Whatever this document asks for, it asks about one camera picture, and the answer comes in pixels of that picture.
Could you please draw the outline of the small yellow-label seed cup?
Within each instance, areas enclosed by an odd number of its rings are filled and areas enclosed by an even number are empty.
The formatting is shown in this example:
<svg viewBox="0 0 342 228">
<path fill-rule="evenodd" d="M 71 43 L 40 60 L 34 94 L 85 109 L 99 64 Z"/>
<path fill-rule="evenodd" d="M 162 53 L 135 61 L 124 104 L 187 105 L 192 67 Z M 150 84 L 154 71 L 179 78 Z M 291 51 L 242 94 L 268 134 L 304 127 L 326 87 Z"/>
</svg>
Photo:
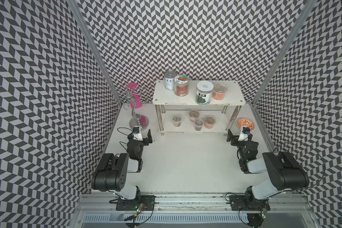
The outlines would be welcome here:
<svg viewBox="0 0 342 228">
<path fill-rule="evenodd" d="M 180 115 L 174 115 L 173 116 L 173 125 L 175 127 L 180 127 L 182 123 L 182 117 Z"/>
</svg>

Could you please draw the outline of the small black-red seed cup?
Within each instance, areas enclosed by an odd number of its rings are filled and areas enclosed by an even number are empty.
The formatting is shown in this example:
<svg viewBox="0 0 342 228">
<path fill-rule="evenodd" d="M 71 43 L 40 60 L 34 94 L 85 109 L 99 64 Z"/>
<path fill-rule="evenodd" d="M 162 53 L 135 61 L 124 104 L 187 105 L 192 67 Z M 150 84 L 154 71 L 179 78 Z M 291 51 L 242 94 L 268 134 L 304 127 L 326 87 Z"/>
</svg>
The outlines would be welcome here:
<svg viewBox="0 0 342 228">
<path fill-rule="evenodd" d="M 194 123 L 194 129 L 196 131 L 202 130 L 202 127 L 204 126 L 204 121 L 202 118 L 196 118 L 193 123 Z"/>
</svg>

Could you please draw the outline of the large orange seed tub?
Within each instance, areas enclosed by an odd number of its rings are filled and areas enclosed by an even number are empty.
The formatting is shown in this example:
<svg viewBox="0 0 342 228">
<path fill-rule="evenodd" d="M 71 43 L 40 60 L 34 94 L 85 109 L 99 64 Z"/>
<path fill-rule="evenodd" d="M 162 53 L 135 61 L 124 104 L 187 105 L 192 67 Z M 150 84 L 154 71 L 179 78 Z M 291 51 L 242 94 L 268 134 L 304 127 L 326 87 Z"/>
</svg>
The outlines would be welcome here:
<svg viewBox="0 0 342 228">
<path fill-rule="evenodd" d="M 212 97 L 215 100 L 223 100 L 227 91 L 228 91 L 227 86 L 223 84 L 216 84 L 214 85 Z"/>
</svg>

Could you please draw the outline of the tomato-lid seed jar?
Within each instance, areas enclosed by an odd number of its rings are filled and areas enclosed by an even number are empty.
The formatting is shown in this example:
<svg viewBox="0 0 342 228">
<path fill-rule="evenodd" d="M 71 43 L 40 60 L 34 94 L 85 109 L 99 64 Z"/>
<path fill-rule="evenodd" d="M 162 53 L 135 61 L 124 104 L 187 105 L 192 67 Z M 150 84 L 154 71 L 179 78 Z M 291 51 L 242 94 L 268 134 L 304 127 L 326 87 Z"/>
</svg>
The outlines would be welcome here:
<svg viewBox="0 0 342 228">
<path fill-rule="evenodd" d="M 189 93 L 189 78 L 185 75 L 177 75 L 174 78 L 174 93 L 179 97 L 184 97 Z"/>
</svg>

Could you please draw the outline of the silver pull-tab tin can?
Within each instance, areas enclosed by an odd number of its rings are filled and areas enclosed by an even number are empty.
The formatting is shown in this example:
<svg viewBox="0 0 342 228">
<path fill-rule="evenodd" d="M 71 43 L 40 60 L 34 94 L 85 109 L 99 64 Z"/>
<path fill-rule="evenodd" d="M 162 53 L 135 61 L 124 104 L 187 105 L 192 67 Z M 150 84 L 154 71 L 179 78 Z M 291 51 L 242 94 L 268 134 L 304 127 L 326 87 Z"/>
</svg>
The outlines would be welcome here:
<svg viewBox="0 0 342 228">
<path fill-rule="evenodd" d="M 174 70 L 168 70 L 164 73 L 165 88 L 167 90 L 174 90 L 174 79 L 177 75 Z"/>
</svg>

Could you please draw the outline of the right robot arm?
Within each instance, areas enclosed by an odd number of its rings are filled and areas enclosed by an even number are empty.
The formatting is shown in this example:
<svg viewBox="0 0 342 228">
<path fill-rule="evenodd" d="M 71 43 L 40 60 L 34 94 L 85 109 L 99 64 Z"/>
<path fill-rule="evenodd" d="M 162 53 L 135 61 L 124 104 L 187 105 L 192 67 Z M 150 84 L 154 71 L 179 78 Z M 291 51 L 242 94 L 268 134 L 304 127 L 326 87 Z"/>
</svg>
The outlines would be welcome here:
<svg viewBox="0 0 342 228">
<path fill-rule="evenodd" d="M 269 198 L 284 191 L 309 186 L 307 172 L 289 152 L 267 152 L 257 158 L 259 143 L 253 141 L 252 137 L 248 127 L 243 127 L 238 136 L 231 130 L 228 130 L 227 134 L 227 142 L 237 148 L 238 164 L 244 174 L 268 174 L 267 179 L 246 189 L 246 204 L 265 203 Z"/>
</svg>

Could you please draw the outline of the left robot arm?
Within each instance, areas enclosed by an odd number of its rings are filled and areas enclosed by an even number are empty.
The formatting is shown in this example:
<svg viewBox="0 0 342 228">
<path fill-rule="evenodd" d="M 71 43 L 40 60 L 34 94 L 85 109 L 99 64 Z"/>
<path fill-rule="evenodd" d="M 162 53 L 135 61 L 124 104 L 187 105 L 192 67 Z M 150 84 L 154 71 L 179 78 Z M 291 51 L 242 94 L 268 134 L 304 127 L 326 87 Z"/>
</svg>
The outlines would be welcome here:
<svg viewBox="0 0 342 228">
<path fill-rule="evenodd" d="M 110 192 L 122 200 L 140 202 L 139 187 L 126 181 L 127 174 L 140 173 L 143 168 L 143 149 L 153 143 L 149 130 L 143 138 L 138 127 L 127 136 L 126 153 L 104 154 L 93 174 L 91 187 L 100 192 Z"/>
</svg>

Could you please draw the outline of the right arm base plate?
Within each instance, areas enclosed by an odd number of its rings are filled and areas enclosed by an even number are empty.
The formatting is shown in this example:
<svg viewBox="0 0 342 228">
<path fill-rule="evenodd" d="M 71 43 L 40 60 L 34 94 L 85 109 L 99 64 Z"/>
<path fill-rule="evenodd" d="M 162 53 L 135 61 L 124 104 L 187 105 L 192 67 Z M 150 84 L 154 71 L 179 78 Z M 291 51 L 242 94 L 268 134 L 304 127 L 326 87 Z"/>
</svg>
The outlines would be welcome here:
<svg viewBox="0 0 342 228">
<path fill-rule="evenodd" d="M 245 196 L 230 195 L 228 196 L 232 211 L 261 211 L 266 209 L 270 211 L 268 200 L 247 199 Z"/>
</svg>

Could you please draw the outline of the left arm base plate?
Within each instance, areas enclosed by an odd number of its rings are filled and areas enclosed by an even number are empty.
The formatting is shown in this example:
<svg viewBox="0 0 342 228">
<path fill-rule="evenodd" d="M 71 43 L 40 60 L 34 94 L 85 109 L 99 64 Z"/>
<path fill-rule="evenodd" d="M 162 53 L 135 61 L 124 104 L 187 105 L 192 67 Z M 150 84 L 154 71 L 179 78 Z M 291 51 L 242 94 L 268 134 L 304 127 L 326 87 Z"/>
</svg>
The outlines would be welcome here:
<svg viewBox="0 0 342 228">
<path fill-rule="evenodd" d="M 116 204 L 117 211 L 135 211 L 136 207 L 140 208 L 142 202 L 145 203 L 145 211 L 153 211 L 155 195 L 141 195 L 139 199 L 125 200 L 119 199 Z"/>
</svg>

